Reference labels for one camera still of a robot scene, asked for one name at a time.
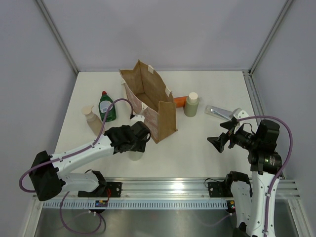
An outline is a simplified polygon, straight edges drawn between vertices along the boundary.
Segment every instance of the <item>beige bottle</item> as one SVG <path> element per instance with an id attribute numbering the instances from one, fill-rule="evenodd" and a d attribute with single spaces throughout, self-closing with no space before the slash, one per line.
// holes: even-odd
<path id="1" fill-rule="evenodd" d="M 93 131 L 94 135 L 98 136 L 102 127 L 102 122 L 99 119 L 99 117 L 94 112 L 92 112 L 93 106 L 94 105 L 84 106 L 81 109 L 81 112 L 82 114 L 85 115 L 85 118 L 87 119 L 87 123 L 89 127 L 91 128 L 91 130 Z"/>
<path id="2" fill-rule="evenodd" d="M 198 103 L 198 94 L 191 92 L 187 97 L 186 104 L 184 106 L 184 114 L 188 117 L 194 117 L 197 114 Z"/>

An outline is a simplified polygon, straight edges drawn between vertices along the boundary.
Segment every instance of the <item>bottle label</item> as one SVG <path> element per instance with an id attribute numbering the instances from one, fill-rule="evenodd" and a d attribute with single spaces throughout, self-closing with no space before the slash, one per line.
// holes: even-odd
<path id="1" fill-rule="evenodd" d="M 108 110 L 108 107 L 110 106 L 110 104 L 111 104 L 110 101 L 107 101 L 107 100 L 102 101 L 100 103 L 100 111 L 101 111 L 101 113 L 105 113 Z"/>

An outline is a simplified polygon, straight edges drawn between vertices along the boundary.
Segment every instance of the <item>orange object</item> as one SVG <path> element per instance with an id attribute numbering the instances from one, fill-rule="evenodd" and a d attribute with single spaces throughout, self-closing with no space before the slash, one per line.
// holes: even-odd
<path id="1" fill-rule="evenodd" d="M 187 96 L 176 97 L 173 99 L 173 102 L 177 104 L 177 108 L 184 107 L 186 104 Z"/>

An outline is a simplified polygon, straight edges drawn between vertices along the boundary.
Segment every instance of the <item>plastic bottle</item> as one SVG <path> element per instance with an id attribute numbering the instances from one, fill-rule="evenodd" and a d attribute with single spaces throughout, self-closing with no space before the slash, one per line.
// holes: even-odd
<path id="1" fill-rule="evenodd" d="M 93 106 L 94 105 L 84 106 L 81 109 L 81 112 L 85 115 L 87 123 L 93 131 L 94 135 L 98 136 L 102 127 L 102 122 L 99 117 L 94 112 L 92 112 Z"/>
<path id="2" fill-rule="evenodd" d="M 105 91 L 102 91 L 102 96 L 99 103 L 99 112 L 100 112 L 100 117 L 102 121 L 104 119 L 105 112 L 107 111 L 108 107 L 112 103 L 113 103 L 113 100 L 107 95 Z M 117 114 L 115 112 L 115 106 L 113 106 L 108 113 L 106 122 L 113 121 L 116 118 L 117 118 Z"/>
<path id="3" fill-rule="evenodd" d="M 197 114 L 198 103 L 198 94 L 191 92 L 187 97 L 186 104 L 184 106 L 184 114 L 188 117 L 194 117 Z"/>

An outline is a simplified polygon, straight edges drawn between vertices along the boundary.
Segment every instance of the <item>dish soap bottle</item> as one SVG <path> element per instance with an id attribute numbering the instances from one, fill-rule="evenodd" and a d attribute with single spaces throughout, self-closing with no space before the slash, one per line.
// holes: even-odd
<path id="1" fill-rule="evenodd" d="M 107 111 L 110 104 L 113 103 L 113 100 L 107 95 L 105 91 L 102 91 L 102 96 L 99 103 L 99 112 L 101 116 L 101 120 L 103 121 L 105 112 Z M 117 118 L 117 114 L 115 112 L 115 105 L 111 108 L 108 113 L 107 120 L 105 122 L 113 121 Z"/>
<path id="2" fill-rule="evenodd" d="M 98 136 L 102 127 L 102 122 L 99 117 L 94 112 L 92 112 L 93 106 L 94 105 L 84 106 L 81 109 L 81 112 L 85 115 L 87 123 L 93 131 L 94 135 Z"/>

